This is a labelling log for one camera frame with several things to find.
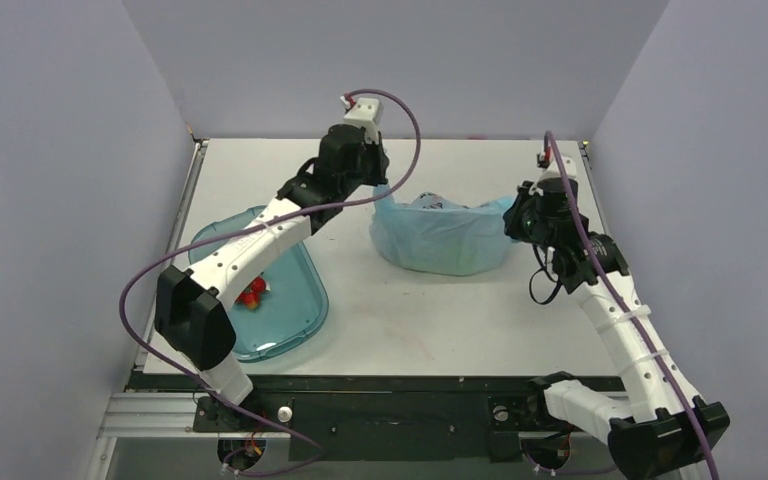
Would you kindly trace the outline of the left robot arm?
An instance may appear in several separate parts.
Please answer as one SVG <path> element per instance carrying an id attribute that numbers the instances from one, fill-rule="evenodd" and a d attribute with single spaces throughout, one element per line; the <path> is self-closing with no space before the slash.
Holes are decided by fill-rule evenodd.
<path id="1" fill-rule="evenodd" d="M 317 233 L 362 185 L 386 182 L 389 160 L 371 127 L 337 124 L 261 213 L 246 234 L 230 239 L 184 270 L 158 278 L 154 328 L 222 396 L 219 416 L 232 429 L 251 427 L 258 402 L 251 379 L 235 359 L 236 333 L 227 309 L 255 277 L 284 252 Z"/>

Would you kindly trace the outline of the red fake fruit bunch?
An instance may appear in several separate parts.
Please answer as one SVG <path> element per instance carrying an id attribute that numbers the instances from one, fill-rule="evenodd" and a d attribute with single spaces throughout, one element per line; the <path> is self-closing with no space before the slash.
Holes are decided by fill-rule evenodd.
<path id="1" fill-rule="evenodd" d="M 235 304 L 253 311 L 257 310 L 262 297 L 270 292 L 268 282 L 263 276 L 255 277 L 236 297 Z"/>

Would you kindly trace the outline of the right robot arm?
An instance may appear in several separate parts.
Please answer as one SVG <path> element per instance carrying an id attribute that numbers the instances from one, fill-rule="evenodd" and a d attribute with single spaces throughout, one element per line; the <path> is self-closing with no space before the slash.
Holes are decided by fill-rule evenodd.
<path id="1" fill-rule="evenodd" d="M 510 238 L 544 254 L 559 287 L 592 323 L 627 394 L 614 400 L 567 372 L 535 380 L 524 400 L 538 427 L 564 421 L 608 447 L 627 479 L 701 479 L 705 456 L 730 425 L 703 399 L 655 332 L 628 264 L 608 235 L 587 230 L 559 178 L 525 181 L 503 219 Z"/>

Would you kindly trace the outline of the light blue plastic bag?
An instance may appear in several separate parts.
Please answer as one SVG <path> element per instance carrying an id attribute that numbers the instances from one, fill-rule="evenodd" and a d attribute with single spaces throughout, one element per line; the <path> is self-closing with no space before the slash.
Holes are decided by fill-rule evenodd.
<path id="1" fill-rule="evenodd" d="M 402 269 L 471 276 L 499 268 L 513 241 L 504 233 L 510 196 L 467 206 L 423 192 L 402 203 L 387 196 L 374 203 L 369 235 L 377 253 Z"/>

